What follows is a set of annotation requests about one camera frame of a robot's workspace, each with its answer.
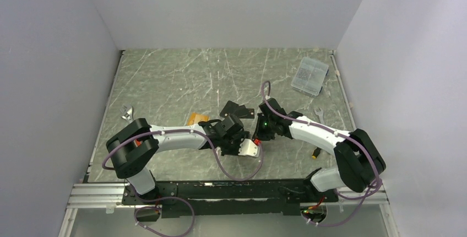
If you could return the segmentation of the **small metal clip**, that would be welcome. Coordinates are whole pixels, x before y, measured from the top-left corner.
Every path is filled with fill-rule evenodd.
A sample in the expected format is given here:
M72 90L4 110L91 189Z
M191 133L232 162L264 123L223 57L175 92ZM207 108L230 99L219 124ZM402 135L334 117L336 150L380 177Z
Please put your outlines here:
M120 112L121 112L121 118L126 120L128 123L131 123L132 121L134 121L132 105L130 104L122 105Z

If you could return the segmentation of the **gold card stack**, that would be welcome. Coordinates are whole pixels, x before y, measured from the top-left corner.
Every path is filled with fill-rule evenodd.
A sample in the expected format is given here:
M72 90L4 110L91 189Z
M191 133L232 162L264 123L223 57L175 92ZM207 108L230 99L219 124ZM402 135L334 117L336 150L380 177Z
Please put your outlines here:
M209 120L208 115L203 115L203 114L193 112L188 118L187 126L195 125L200 122L207 122L208 120Z

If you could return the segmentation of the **black card stack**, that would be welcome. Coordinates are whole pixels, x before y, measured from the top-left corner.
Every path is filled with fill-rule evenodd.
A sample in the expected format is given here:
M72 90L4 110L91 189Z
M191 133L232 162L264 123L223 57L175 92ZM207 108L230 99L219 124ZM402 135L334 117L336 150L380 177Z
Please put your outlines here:
M239 119L254 119L255 109L247 108L245 105L239 105L229 100L220 111L219 116L227 117L229 115L235 115Z

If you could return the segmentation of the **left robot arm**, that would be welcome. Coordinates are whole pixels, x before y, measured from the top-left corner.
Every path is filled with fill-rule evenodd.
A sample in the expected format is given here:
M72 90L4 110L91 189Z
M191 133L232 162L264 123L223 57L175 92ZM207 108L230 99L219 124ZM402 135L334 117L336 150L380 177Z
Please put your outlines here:
M119 179L127 180L137 197L150 204L159 193L156 180L146 165L156 153L220 148L221 155L238 155L247 138L249 132L235 115L180 127L150 125L145 118L139 118L106 142L108 155L102 167L115 171Z

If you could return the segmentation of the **clear plastic screw box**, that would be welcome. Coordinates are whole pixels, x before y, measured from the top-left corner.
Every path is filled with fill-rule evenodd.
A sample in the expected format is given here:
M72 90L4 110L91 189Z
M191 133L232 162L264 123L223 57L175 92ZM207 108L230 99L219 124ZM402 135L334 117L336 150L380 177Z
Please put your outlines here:
M329 72L329 65L310 57L304 57L292 79L294 90L308 95L318 96L323 89L323 82Z

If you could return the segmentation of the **silver wrench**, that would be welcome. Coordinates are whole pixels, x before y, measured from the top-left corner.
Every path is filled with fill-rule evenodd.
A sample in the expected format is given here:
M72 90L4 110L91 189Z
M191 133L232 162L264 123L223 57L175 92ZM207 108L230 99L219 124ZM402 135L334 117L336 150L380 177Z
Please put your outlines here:
M314 109L314 113L318 117L318 120L321 124L325 124L324 120L324 110L321 109L320 107Z

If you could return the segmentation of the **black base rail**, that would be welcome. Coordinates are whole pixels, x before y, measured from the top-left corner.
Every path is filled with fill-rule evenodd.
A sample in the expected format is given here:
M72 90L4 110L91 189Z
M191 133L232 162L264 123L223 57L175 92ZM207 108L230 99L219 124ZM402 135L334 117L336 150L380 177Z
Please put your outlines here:
M142 197L128 185L122 195L124 206L160 205L163 218L191 214L298 216L307 206L323 207L338 200L333 190L319 192L303 179L158 181L156 189Z

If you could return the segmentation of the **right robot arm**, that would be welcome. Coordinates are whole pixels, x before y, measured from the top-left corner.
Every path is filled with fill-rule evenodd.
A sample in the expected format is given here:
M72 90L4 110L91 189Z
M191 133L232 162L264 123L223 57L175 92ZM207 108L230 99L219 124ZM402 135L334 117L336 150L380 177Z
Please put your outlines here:
M259 108L255 131L258 140L284 136L310 143L335 157L336 166L315 170L305 179L303 193L308 200L317 201L325 191L336 188L347 187L361 193L369 186L382 185L380 175L386 164L366 131L337 130L297 111L286 113L274 98L262 102Z

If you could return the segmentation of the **aluminium frame rail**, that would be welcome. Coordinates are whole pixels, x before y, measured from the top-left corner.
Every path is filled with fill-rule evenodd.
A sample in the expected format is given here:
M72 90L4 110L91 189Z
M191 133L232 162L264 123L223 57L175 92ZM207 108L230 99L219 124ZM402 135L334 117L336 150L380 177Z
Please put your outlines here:
M115 209L124 207L142 207L143 205L123 205L124 189L127 184L119 183L89 183L89 184L74 184L67 201L66 209L80 208L103 208ZM338 189L338 192L348 198L356 198L363 196L363 193L352 192L349 188L343 187ZM228 198L228 200L259 200L265 201L266 198ZM338 197L338 202L329 203L337 205L354 205L361 200L347 200ZM371 196L365 198L363 204L389 204L389 199L384 190L384 187Z

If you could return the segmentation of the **black yellow screwdriver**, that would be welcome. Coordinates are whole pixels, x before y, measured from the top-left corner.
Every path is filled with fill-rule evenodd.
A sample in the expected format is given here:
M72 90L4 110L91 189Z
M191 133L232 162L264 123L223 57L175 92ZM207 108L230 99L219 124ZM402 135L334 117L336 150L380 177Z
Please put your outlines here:
M317 159L319 157L321 151L322 151L321 148L316 148L312 153L312 159Z

